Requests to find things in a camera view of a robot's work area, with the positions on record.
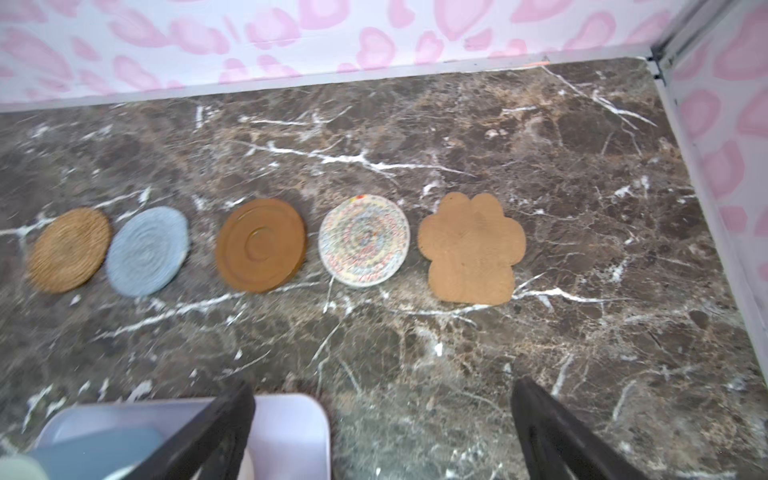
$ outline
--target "pink heart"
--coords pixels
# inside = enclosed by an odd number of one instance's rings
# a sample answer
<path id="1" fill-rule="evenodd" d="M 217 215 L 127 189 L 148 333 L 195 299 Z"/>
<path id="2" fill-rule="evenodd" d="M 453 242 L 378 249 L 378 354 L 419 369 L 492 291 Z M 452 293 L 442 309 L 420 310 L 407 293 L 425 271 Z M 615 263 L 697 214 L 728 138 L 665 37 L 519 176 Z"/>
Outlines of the pink heart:
<path id="1" fill-rule="evenodd" d="M 485 17 L 493 0 L 435 0 L 437 28 L 450 41 L 459 40 Z"/>
<path id="2" fill-rule="evenodd" d="M 5 29 L 5 41 L 0 48 L 16 60 L 62 80 L 73 79 L 72 70 L 64 55 L 26 30 L 16 27 Z"/>
<path id="3" fill-rule="evenodd" d="M 64 93 L 69 91 L 69 85 L 65 84 L 61 80 L 54 80 L 53 78 L 38 77 L 38 83 L 48 91 L 55 91 L 58 93 Z"/>
<path id="4" fill-rule="evenodd" d="M 283 65 L 272 55 L 261 55 L 256 59 L 256 63 L 266 73 L 266 78 L 295 78 L 301 74 L 293 70 L 288 65 Z"/>
<path id="5" fill-rule="evenodd" d="M 768 88 L 764 88 L 741 111 L 737 130 L 740 134 L 768 137 Z"/>
<path id="6" fill-rule="evenodd" d="M 411 25 L 416 18 L 413 10 L 406 6 L 406 0 L 389 0 L 386 10 L 389 24 L 395 28 L 405 28 Z"/>
<path id="7" fill-rule="evenodd" d="M 763 262 L 757 267 L 757 276 L 763 282 L 768 282 L 768 262 Z"/>
<path id="8" fill-rule="evenodd" d="M 739 145 L 733 140 L 705 156 L 701 167 L 715 200 L 733 193 L 744 179 L 744 159 Z"/>
<path id="9" fill-rule="evenodd" d="M 91 47 L 90 43 L 83 40 L 82 38 L 70 37 L 69 41 L 72 43 L 72 50 L 74 51 L 74 54 L 83 60 L 101 60 L 101 55 L 99 55 L 99 53 L 93 47 Z"/>
<path id="10" fill-rule="evenodd" d="M 299 25 L 305 30 L 331 28 L 349 16 L 349 0 L 299 0 Z"/>
<path id="11" fill-rule="evenodd" d="M 726 230 L 733 233 L 742 233 L 746 230 L 746 221 L 748 219 L 744 207 L 729 205 L 727 207 L 720 207 L 719 211 Z"/>
<path id="12" fill-rule="evenodd" d="M 755 237 L 768 237 L 768 210 L 762 212 L 755 223 Z"/>
<path id="13" fill-rule="evenodd" d="M 220 84 L 233 84 L 249 80 L 251 77 L 248 74 L 248 68 L 242 61 L 236 58 L 228 58 L 224 61 L 224 71 L 219 75 Z"/>
<path id="14" fill-rule="evenodd" d="M 695 77 L 704 66 L 704 62 L 707 61 L 707 51 L 710 47 L 710 42 L 705 41 L 699 48 L 694 50 L 692 54 L 685 60 L 683 60 L 673 71 L 672 78 L 675 80 L 690 80 Z"/>
<path id="15" fill-rule="evenodd" d="M 49 4 L 51 8 L 69 18 L 76 18 L 78 16 L 80 2 L 82 0 L 45 0 L 45 3 Z"/>
<path id="16" fill-rule="evenodd" d="M 589 50 L 607 45 L 616 32 L 616 20 L 608 12 L 590 15 L 574 38 L 568 40 L 563 50 Z"/>
<path id="17" fill-rule="evenodd" d="M 523 0 L 509 19 L 512 23 L 540 22 L 559 15 L 573 0 Z"/>
<path id="18" fill-rule="evenodd" d="M 208 28 L 192 17 L 181 17 L 170 23 L 170 39 L 182 50 L 195 55 L 224 55 L 230 43 L 220 31 Z"/>
<path id="19" fill-rule="evenodd" d="M 286 47 L 301 37 L 298 24 L 279 8 L 258 13 L 253 23 L 246 24 L 245 34 L 263 50 L 269 50 L 272 43 Z"/>
<path id="20" fill-rule="evenodd" d="M 227 26 L 227 30 L 229 31 L 230 35 L 232 35 L 232 38 L 234 38 L 237 43 L 240 43 L 240 35 L 237 33 L 237 29 L 235 28 L 234 23 L 232 23 L 230 18 L 226 15 L 221 18 L 224 20 L 224 24 Z"/>
<path id="21" fill-rule="evenodd" d="M 117 93 L 109 86 L 107 81 L 90 70 L 80 70 L 80 82 L 99 95 L 113 95 Z"/>
<path id="22" fill-rule="evenodd" d="M 2 0 L 0 22 L 47 22 L 48 16 L 34 0 Z"/>
<path id="23" fill-rule="evenodd" d="M 507 42 L 507 48 L 504 51 L 494 51 L 488 58 L 517 57 L 528 53 L 528 47 L 525 40 L 515 38 Z"/>
<path id="24" fill-rule="evenodd" d="M 336 72 L 338 73 L 350 73 L 351 71 L 360 71 L 360 69 L 351 63 L 342 63 L 336 68 Z"/>
<path id="25" fill-rule="evenodd" d="M 395 42 L 378 28 L 367 27 L 360 32 L 360 51 L 356 57 L 363 70 L 389 67 L 396 52 Z"/>
<path id="26" fill-rule="evenodd" d="M 435 63 L 442 55 L 442 49 L 442 40 L 437 38 L 435 32 L 425 31 L 416 43 L 416 60 L 413 63 L 416 65 Z"/>
<path id="27" fill-rule="evenodd" d="M 94 6 L 106 14 L 117 14 L 120 11 L 120 0 L 93 0 Z"/>
<path id="28" fill-rule="evenodd" d="M 637 45 L 637 44 L 651 44 L 656 41 L 664 29 L 672 19 L 672 14 L 669 10 L 663 12 L 657 12 L 646 18 L 645 21 L 638 25 L 632 33 L 629 34 L 627 40 L 624 41 L 625 45 Z"/>
<path id="29" fill-rule="evenodd" d="M 768 5 L 746 15 L 738 32 L 715 57 L 714 76 L 723 80 L 753 80 L 768 74 Z"/>
<path id="30" fill-rule="evenodd" d="M 715 125 L 720 115 L 720 99 L 712 91 L 696 90 L 680 103 L 680 115 L 688 137 L 693 140 Z"/>
<path id="31" fill-rule="evenodd" d="M 15 76 L 16 74 L 13 73 L 13 70 L 6 67 L 5 65 L 0 65 L 0 78 L 10 78 Z"/>
<path id="32" fill-rule="evenodd" d="M 138 10 L 129 9 L 118 13 L 118 19 L 109 22 L 112 33 L 137 47 L 159 48 L 170 44 L 165 35 Z"/>
<path id="33" fill-rule="evenodd" d="M 162 90 L 163 85 L 154 75 L 144 70 L 133 58 L 118 55 L 112 61 L 114 76 L 139 91 Z"/>
<path id="34" fill-rule="evenodd" d="M 464 49 L 466 51 L 482 51 L 491 46 L 493 41 L 493 30 L 486 28 L 477 35 L 464 39 Z"/>

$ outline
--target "cork paw mat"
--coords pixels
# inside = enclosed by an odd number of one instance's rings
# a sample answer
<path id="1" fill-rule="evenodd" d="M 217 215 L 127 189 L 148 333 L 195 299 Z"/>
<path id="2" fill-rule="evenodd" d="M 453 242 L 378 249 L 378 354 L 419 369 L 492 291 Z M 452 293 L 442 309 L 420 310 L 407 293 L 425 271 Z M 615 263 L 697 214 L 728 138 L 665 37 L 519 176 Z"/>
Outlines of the cork paw mat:
<path id="1" fill-rule="evenodd" d="M 422 222 L 419 250 L 432 261 L 429 288 L 439 299 L 498 305 L 512 297 L 525 233 L 493 195 L 453 192 Z"/>

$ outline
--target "brown marble surface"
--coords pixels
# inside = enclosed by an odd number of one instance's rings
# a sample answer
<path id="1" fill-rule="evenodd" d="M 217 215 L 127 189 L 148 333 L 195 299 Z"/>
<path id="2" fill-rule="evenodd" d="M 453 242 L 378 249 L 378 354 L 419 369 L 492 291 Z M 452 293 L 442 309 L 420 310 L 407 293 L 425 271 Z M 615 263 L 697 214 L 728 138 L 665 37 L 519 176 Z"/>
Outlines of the brown marble surface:
<path id="1" fill-rule="evenodd" d="M 26 448 L 74 403 L 256 392 L 319 397 L 342 478 L 527 478 L 508 410 L 532 376 L 651 478 L 764 478 L 768 396 L 644 63 L 554 65 L 0 115 L 0 438 Z M 495 194 L 528 236 L 513 299 L 441 303 L 415 246 L 450 191 Z M 330 283 L 323 216 L 356 194 L 405 211 L 405 264 Z M 219 278 L 232 209 L 290 202 L 296 278 Z M 176 207 L 178 277 L 128 299 L 102 268 L 51 296 L 25 281 L 42 227 L 101 208 L 115 230 Z"/>

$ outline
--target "rattan coaster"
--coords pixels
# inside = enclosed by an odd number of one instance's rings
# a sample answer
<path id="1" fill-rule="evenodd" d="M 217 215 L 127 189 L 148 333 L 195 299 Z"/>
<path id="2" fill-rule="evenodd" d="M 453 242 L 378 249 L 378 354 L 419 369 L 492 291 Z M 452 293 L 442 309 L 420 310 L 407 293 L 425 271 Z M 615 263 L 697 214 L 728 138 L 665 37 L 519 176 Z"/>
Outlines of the rattan coaster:
<path id="1" fill-rule="evenodd" d="M 400 268 L 410 241 L 408 219 L 397 205 L 377 195 L 358 195 L 323 219 L 320 259 L 339 282 L 376 285 Z"/>
<path id="2" fill-rule="evenodd" d="M 125 296 L 157 292 L 179 272 L 189 248 L 183 213 L 170 207 L 141 212 L 121 228 L 109 247 L 109 283 Z"/>
<path id="3" fill-rule="evenodd" d="M 262 198 L 235 210 L 216 242 L 216 265 L 238 290 L 263 293 L 293 278 L 306 253 L 306 231 L 287 203 Z"/>
<path id="4" fill-rule="evenodd" d="M 30 281 L 49 293 L 82 285 L 104 262 L 111 236 L 109 220 L 102 212 L 92 208 L 68 211 L 35 244 L 27 262 Z"/>

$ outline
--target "white plastic tray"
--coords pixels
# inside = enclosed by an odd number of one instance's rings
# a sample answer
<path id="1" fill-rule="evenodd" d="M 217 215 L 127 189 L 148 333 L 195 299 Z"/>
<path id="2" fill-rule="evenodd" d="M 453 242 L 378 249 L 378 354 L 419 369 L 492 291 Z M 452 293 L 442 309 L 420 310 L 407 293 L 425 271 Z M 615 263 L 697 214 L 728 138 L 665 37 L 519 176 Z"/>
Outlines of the white plastic tray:
<path id="1" fill-rule="evenodd" d="M 259 480 L 330 480 L 330 426 L 323 407 L 300 394 L 255 396 L 248 450 Z M 213 399 L 74 406 L 43 428 L 35 446 L 128 426 L 150 426 L 170 438 Z"/>

